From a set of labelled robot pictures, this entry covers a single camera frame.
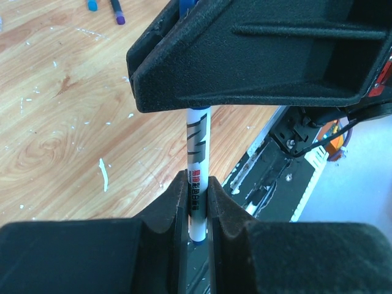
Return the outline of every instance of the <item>white paint splatter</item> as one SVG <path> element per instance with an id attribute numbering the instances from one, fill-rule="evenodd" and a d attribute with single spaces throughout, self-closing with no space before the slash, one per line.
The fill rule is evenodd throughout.
<path id="1" fill-rule="evenodd" d="M 87 36 L 89 36 L 89 37 L 91 37 L 91 36 L 93 36 L 93 35 L 96 35 L 97 37 L 96 37 L 96 41 L 98 41 L 100 38 L 103 38 L 103 39 L 105 39 L 105 40 L 110 40 L 108 37 L 106 37 L 106 36 L 104 36 L 104 35 L 102 35 L 102 34 L 98 34 L 97 32 L 93 32 L 93 31 L 90 31 L 90 30 L 88 30 L 88 29 L 81 29 L 81 28 L 75 28 L 77 31 L 80 31 L 80 32 L 82 32 L 83 34 L 85 34 L 85 35 L 87 35 Z"/>
<path id="2" fill-rule="evenodd" d="M 99 168 L 102 171 L 102 176 L 104 177 L 104 192 L 108 190 L 108 173 L 106 172 L 104 160 L 102 158 L 99 159 Z"/>
<path id="3" fill-rule="evenodd" d="M 238 188 L 236 188 L 236 189 L 233 190 L 233 192 L 232 192 L 232 195 L 237 195 L 237 194 L 239 194 L 239 189 L 238 189 Z"/>

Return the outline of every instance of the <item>black textured plastic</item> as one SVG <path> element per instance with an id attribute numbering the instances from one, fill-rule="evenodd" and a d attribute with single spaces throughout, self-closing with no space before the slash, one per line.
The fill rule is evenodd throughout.
<path id="1" fill-rule="evenodd" d="M 392 250 L 365 224 L 259 222 L 214 177 L 211 293 L 390 293 Z"/>
<path id="2" fill-rule="evenodd" d="M 127 54 L 141 112 L 358 103 L 389 57 L 392 1 L 172 0 Z"/>

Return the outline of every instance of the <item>black wire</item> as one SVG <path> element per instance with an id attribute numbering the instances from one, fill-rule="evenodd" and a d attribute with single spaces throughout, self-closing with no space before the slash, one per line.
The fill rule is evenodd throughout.
<path id="1" fill-rule="evenodd" d="M 302 149 L 300 152 L 294 154 L 293 157 L 301 157 L 302 155 L 308 153 L 310 150 L 312 150 L 316 147 L 324 146 L 324 145 L 328 144 L 330 141 L 332 141 L 333 139 L 336 139 L 338 136 L 343 135 L 349 129 L 351 129 L 352 127 L 357 125 L 358 123 L 359 123 L 359 121 L 350 121 L 346 126 L 341 128 L 339 132 L 336 132 L 335 134 L 329 136 L 328 138 L 326 138 L 324 140 L 321 140 L 321 141 L 318 141 L 316 143 L 311 144 L 309 147 L 306 147 L 306 148 Z"/>

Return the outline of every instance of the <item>blue marker cap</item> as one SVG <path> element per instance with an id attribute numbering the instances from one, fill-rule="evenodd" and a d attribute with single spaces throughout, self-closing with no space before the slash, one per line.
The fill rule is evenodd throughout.
<path id="1" fill-rule="evenodd" d="M 179 15 L 183 16 L 198 0 L 179 0 Z"/>
<path id="2" fill-rule="evenodd" d="M 87 6 L 90 11 L 97 11 L 98 10 L 97 1 L 95 1 L 95 0 L 88 0 Z"/>

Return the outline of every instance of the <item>wood grain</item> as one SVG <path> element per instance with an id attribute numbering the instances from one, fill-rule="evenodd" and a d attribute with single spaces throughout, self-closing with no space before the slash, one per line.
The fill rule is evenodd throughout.
<path id="1" fill-rule="evenodd" d="M 0 1 L 0 225 L 133 216 L 186 168 L 185 111 L 141 114 L 126 51 L 167 0 Z M 223 181 L 275 107 L 214 107 Z M 99 159 L 105 162 L 108 190 Z"/>

